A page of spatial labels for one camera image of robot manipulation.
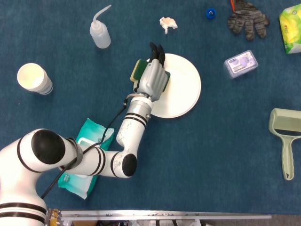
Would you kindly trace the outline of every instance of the blue bottle cap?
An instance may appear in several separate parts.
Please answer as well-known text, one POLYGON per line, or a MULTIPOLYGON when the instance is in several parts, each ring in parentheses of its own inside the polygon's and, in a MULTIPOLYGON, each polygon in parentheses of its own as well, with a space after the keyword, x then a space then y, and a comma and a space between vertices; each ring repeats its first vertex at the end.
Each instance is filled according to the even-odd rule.
POLYGON ((207 17, 209 20, 214 19, 215 16, 216 16, 216 10, 215 10, 214 8, 209 8, 209 9, 207 9, 206 17, 207 17))

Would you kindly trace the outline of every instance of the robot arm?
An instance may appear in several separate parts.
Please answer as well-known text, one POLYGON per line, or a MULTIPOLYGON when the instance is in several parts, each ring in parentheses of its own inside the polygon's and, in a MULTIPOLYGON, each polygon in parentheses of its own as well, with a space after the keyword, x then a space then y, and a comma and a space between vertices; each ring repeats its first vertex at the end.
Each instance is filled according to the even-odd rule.
POLYGON ((43 172, 56 167, 61 169, 75 158, 77 161, 66 172, 119 178, 132 176, 137 166, 138 146, 153 108, 152 101, 160 97, 168 80, 163 64, 162 56, 160 59, 157 54, 140 79, 139 94, 134 95, 116 138, 124 147, 123 151, 105 152, 94 147, 82 155, 87 147, 47 129, 34 130, 3 148, 0 151, 0 225, 43 226, 47 208, 36 193, 36 182, 43 172))

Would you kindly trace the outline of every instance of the gray knitted glove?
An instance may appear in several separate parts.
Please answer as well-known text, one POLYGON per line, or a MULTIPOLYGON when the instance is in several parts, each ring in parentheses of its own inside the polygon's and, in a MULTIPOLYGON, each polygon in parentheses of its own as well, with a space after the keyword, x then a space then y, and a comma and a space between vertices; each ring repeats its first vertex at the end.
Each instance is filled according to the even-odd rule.
POLYGON ((265 26, 269 25, 269 20, 253 4, 237 0, 235 12, 228 20, 228 27, 235 34, 239 34, 244 25, 246 27, 246 39, 252 41, 254 39, 254 27, 261 38, 267 35, 265 26))

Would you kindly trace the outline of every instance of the sponge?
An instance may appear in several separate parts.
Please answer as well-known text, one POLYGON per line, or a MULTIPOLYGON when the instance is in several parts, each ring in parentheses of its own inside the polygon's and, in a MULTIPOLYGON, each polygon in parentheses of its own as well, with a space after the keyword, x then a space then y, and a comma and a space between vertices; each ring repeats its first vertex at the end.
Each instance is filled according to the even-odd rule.
MULTIPOLYGON (((139 81, 141 79, 141 77, 143 75, 143 72, 144 72, 144 70, 147 67, 147 64, 148 64, 148 62, 146 60, 139 59, 137 61, 136 65, 135 65, 135 67, 133 69, 133 72, 131 74, 131 78, 130 78, 130 80, 132 82, 139 81)), ((167 71, 165 71, 165 72, 166 72, 166 75, 167 75, 167 82, 165 84, 163 92, 165 91, 165 88, 166 88, 166 86, 168 84, 168 81, 169 81, 169 78, 170 78, 170 73, 167 72, 167 71)))

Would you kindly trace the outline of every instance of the paper cup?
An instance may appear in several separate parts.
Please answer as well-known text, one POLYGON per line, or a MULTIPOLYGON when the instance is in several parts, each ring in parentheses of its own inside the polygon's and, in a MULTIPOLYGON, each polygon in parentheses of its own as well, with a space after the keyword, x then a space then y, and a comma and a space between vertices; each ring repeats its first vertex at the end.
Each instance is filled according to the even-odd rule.
POLYGON ((34 63, 23 65, 18 71, 17 80, 24 89, 43 95, 49 94, 53 89, 46 71, 34 63))

